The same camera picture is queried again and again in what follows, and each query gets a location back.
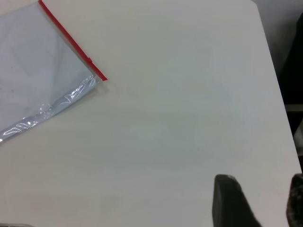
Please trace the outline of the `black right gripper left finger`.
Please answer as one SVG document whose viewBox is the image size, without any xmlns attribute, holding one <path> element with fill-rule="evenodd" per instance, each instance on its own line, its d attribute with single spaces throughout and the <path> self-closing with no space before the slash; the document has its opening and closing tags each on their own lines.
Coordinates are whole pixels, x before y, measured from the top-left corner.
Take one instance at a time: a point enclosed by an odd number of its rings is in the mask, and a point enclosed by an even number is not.
<svg viewBox="0 0 303 227">
<path fill-rule="evenodd" d="M 216 175 L 212 218 L 215 227 L 259 227 L 249 203 L 236 178 Z"/>
</svg>

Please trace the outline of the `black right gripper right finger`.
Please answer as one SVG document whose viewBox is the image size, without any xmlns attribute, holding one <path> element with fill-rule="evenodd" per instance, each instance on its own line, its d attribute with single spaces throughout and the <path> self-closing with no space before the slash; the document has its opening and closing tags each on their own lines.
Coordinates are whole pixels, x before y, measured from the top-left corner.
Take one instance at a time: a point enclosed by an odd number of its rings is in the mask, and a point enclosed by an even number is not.
<svg viewBox="0 0 303 227">
<path fill-rule="evenodd" d="M 303 174 L 292 178 L 286 216 L 290 227 L 303 227 Z"/>
</svg>

